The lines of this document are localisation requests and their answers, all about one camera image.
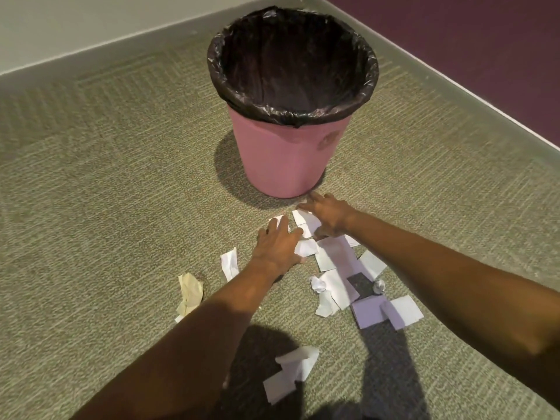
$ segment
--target person's right arm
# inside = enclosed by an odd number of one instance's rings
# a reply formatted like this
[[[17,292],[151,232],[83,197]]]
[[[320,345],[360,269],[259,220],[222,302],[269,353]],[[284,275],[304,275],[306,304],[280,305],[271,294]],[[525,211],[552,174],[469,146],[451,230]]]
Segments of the person's right arm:
[[[452,332],[560,410],[560,293],[313,192],[319,236],[348,234]]]

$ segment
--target trash bag rim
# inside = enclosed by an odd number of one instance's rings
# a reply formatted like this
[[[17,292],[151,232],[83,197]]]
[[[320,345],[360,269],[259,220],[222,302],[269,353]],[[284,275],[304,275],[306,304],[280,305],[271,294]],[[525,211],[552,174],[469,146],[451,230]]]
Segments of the trash bag rim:
[[[245,94],[241,94],[238,90],[234,89],[228,82],[227,77],[223,72],[223,67],[219,61],[219,53],[225,44],[225,38],[228,36],[228,31],[236,23],[245,20],[255,15],[264,15],[270,11],[296,11],[304,14],[314,14],[324,17],[326,20],[331,20],[339,25],[344,31],[352,35],[355,43],[363,49],[367,54],[368,70],[364,83],[362,84],[358,93],[354,98],[333,107],[329,112],[325,113],[324,108],[317,108],[311,112],[292,112],[286,109],[278,109],[268,105],[255,104],[253,100]],[[291,125],[300,127],[303,125],[318,125],[331,123],[342,120],[349,115],[353,114],[362,105],[367,103],[373,94],[374,88],[379,78],[379,63],[375,56],[374,50],[368,44],[364,37],[358,34],[346,22],[325,13],[301,8],[282,8],[277,6],[269,6],[267,8],[248,13],[224,27],[218,32],[208,46],[207,51],[208,70],[210,78],[214,87],[218,91],[218,95],[224,99],[228,105],[242,116],[262,122],[269,122],[279,125]]]

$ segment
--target pink trash can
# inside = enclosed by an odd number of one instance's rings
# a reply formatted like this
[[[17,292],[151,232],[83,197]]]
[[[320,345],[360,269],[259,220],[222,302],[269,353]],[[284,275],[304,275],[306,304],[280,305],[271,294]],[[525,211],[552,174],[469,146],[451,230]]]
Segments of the pink trash can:
[[[374,51],[346,23],[275,6],[218,33],[207,58],[249,182],[280,198],[317,184],[379,77]]]

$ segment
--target gray baseboard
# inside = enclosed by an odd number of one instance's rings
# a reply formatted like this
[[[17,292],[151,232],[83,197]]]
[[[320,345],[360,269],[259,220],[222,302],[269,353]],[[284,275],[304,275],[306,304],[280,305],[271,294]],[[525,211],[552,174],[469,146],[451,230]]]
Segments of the gray baseboard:
[[[354,19],[353,16],[326,0],[304,0],[304,5],[306,8],[331,14],[344,20],[363,35],[377,53],[408,70],[424,85],[435,89],[445,98],[476,115],[480,120],[496,127],[511,139],[512,144],[518,144],[520,147],[531,150],[530,153],[535,153],[536,160],[554,166],[556,169],[560,167],[560,148]]]
[[[296,7],[301,0],[256,0],[192,20],[150,30],[130,38],[88,48],[67,56],[0,75],[0,96],[18,93],[30,87],[78,76],[105,67],[131,56],[154,52],[166,46],[178,45],[189,36],[219,31],[233,20],[271,5]]]

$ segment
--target carpeted floor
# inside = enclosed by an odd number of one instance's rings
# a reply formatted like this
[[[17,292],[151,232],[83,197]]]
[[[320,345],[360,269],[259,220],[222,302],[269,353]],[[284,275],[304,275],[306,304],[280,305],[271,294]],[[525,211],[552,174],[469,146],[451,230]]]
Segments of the carpeted floor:
[[[242,267],[257,229],[292,209],[248,185],[208,42],[0,99],[1,418],[69,417],[173,327],[180,273],[212,294],[220,254],[237,246]],[[560,289],[560,172],[380,64],[320,190]],[[274,285],[216,417],[559,418],[422,305],[404,332],[360,333],[349,310],[316,316],[317,270],[312,260]],[[390,297],[408,293],[384,278]],[[319,347],[318,363],[271,410],[262,380],[298,344]]]

